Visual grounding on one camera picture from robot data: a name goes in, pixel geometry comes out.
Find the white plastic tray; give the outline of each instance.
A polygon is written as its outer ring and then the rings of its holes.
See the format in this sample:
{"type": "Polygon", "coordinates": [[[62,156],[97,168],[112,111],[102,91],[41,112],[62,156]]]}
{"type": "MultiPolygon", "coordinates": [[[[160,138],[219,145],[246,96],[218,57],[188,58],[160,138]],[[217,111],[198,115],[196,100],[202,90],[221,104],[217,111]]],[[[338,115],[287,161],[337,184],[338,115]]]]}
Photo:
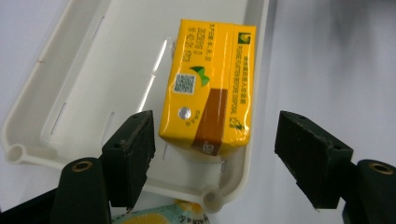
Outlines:
{"type": "MultiPolygon", "coordinates": [[[[155,76],[152,70],[182,18],[256,25],[258,80],[267,7],[266,0],[69,1],[3,124],[7,160],[62,169],[75,159],[98,157],[103,143],[140,109],[154,111],[158,128],[170,50],[155,76]]],[[[253,132],[257,119],[253,106],[253,132]]],[[[226,162],[204,163],[155,140],[146,191],[217,212],[247,181],[250,146],[226,162]]]]}

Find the barcode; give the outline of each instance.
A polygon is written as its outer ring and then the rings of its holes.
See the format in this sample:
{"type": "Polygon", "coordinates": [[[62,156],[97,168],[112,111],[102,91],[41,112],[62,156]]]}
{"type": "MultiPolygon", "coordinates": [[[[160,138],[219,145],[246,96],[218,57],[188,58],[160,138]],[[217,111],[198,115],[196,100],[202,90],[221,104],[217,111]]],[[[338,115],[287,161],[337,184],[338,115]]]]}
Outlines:
{"type": "Polygon", "coordinates": [[[194,94],[195,75],[177,74],[174,92],[194,94]]]}

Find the brown label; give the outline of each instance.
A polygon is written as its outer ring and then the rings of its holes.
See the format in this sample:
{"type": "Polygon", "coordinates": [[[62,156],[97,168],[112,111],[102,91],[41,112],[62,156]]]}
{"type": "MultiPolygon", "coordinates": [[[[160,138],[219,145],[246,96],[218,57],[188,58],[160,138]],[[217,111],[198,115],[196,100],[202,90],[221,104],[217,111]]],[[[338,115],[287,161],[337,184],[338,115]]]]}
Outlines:
{"type": "Polygon", "coordinates": [[[222,143],[227,90],[211,89],[198,125],[192,148],[216,156],[222,143]]]}

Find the juice box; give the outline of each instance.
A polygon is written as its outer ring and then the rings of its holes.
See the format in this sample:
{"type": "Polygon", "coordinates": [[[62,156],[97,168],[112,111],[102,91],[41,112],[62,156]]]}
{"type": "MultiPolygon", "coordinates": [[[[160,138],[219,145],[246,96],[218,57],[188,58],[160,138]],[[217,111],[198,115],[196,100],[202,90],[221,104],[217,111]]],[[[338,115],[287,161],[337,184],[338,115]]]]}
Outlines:
{"type": "Polygon", "coordinates": [[[159,135],[176,147],[227,156],[250,137],[256,28],[182,20],[159,135]]]}

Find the green logo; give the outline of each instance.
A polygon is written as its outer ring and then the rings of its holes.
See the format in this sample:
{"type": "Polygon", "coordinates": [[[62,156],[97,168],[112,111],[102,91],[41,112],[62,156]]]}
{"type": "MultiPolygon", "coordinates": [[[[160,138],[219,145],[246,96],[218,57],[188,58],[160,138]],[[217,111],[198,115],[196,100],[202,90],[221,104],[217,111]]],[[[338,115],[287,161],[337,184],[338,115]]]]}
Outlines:
{"type": "Polygon", "coordinates": [[[230,128],[234,128],[236,130],[245,129],[245,127],[241,124],[241,122],[237,118],[230,118],[230,128]]]}
{"type": "Polygon", "coordinates": [[[250,44],[250,33],[239,33],[238,44],[250,44]]]}
{"type": "Polygon", "coordinates": [[[209,77],[207,77],[205,75],[205,68],[202,66],[195,66],[195,67],[191,67],[192,70],[194,70],[198,76],[201,78],[201,83],[202,86],[206,85],[209,82],[209,77]]]}

